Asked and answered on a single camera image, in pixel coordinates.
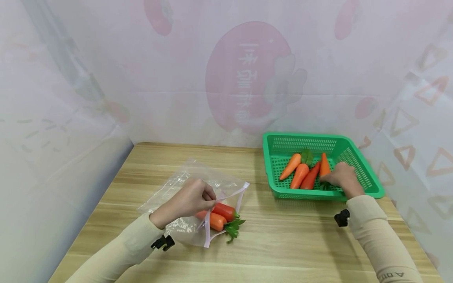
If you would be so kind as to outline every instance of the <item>black strap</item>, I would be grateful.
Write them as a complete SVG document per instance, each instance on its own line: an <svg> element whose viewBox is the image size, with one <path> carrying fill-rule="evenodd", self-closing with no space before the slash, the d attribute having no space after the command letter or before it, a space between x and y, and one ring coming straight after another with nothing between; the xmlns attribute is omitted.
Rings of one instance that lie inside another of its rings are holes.
<svg viewBox="0 0 453 283"><path fill-rule="evenodd" d="M173 238L168 235L167 237L165 237L164 235L162 235L162 237L160 237L159 239L157 239L157 241L155 241L152 245L151 245L151 248L152 249L160 249L163 247L163 251L166 252L169 248L173 247L174 246L174 240Z"/></svg>
<svg viewBox="0 0 453 283"><path fill-rule="evenodd" d="M336 214L333 218L338 224L338 227L346 227L347 226L347 219L349 218L349 210L343 209L340 213Z"/></svg>

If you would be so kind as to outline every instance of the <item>green plastic basket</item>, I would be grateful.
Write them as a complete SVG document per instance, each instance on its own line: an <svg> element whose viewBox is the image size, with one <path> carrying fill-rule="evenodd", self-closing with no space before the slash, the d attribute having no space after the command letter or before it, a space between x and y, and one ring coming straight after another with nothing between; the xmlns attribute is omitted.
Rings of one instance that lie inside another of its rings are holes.
<svg viewBox="0 0 453 283"><path fill-rule="evenodd" d="M269 186L276 198L346 200L344 192L339 187L331 185L328 190L321 190L319 177L316 178L313 190L290 189L294 173L283 181L279 180L291 156L294 153L301 153L303 149L311 150L314 155L313 164L316 164L321 159L321 154L325 152L331 170L341 161L354 166L357 179L367 195L373 198L382 198L385 195L378 177L349 138L331 134L270 132L263 135L264 163Z"/></svg>

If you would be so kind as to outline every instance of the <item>carrot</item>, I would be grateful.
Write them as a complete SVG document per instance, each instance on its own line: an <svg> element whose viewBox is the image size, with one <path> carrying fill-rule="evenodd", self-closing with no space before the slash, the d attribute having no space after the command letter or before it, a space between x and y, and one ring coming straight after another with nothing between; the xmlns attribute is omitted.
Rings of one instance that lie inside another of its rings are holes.
<svg viewBox="0 0 453 283"><path fill-rule="evenodd" d="M237 214L236 209L234 209L234 207L228 206L220 202L216 203L212 212L225 217L225 219L228 222L231 222L236 218L240 217L239 214Z"/></svg>
<svg viewBox="0 0 453 283"><path fill-rule="evenodd" d="M280 181L285 180L291 173L296 170L296 168L300 164L302 156L298 153L295 153L291 159L289 160L286 168L283 170L282 174L280 175Z"/></svg>
<svg viewBox="0 0 453 283"><path fill-rule="evenodd" d="M195 214L195 217L199 220L203 220L206 217L207 211L200 211L199 213ZM215 231L223 231L223 228L227 220L225 217L218 215L217 213L211 212L209 215L209 226L213 228Z"/></svg>
<svg viewBox="0 0 453 283"><path fill-rule="evenodd" d="M204 220L206 214L207 211L200 211L199 213L195 214L195 217L199 220ZM211 214L209 214L209 226L218 232L225 230L228 235L230 235L231 240L229 240L227 243L231 243L235 238L237 238L237 236L239 235L239 226L244 222L245 220L241 220L239 218L236 218L231 222L227 222L225 217L217 213L211 212Z"/></svg>
<svg viewBox="0 0 453 283"><path fill-rule="evenodd" d="M321 168L319 169L319 176L326 176L330 173L329 161L327 161L326 153L323 152L321 155Z"/></svg>
<svg viewBox="0 0 453 283"><path fill-rule="evenodd" d="M302 180L307 176L308 172L310 169L308 168L308 165L305 163L299 164L296 168L296 173L294 173L293 180L291 181L291 185L289 186L292 189L298 189L300 184L302 183Z"/></svg>
<svg viewBox="0 0 453 283"><path fill-rule="evenodd" d="M313 190L314 181L316 180L316 177L318 176L318 172L319 172L320 168L321 168L321 162L318 161L316 163L316 165L307 174L305 179L302 181L302 184L300 185L301 189Z"/></svg>

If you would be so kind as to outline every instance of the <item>tabletop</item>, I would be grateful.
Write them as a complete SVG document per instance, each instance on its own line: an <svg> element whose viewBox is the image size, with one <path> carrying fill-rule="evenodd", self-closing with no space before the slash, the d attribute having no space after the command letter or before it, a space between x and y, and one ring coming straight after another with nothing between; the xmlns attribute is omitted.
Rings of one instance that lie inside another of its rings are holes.
<svg viewBox="0 0 453 283"><path fill-rule="evenodd" d="M228 245L227 236L221 235L209 249L177 243L167 252L156 250L118 283L378 282L349 228L339 228L333 219L345 205L274 199L262 149L156 143L132 149L49 282L65 282L118 236L139 216L137 208L189 158L250 183L242 201L246 223L239 237ZM378 203L424 282L443 282L390 199Z"/></svg>

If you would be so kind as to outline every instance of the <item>plastic bag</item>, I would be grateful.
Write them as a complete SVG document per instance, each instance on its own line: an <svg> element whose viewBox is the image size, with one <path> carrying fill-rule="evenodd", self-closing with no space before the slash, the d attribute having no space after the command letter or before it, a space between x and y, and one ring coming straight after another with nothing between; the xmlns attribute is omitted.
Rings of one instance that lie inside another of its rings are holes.
<svg viewBox="0 0 453 283"><path fill-rule="evenodd" d="M202 179L214 189L217 201L235 207L239 212L242 196L249 183L233 176L210 168L195 159L189 159L171 176L168 181L145 204L137 210L140 214L154 212L159 206L167 202L183 184L189 179ZM204 221L196 217L181 217L166 227L166 235L173 239L195 246L209 248L211 240L225 231L217 232L209 228L209 213Z"/></svg>

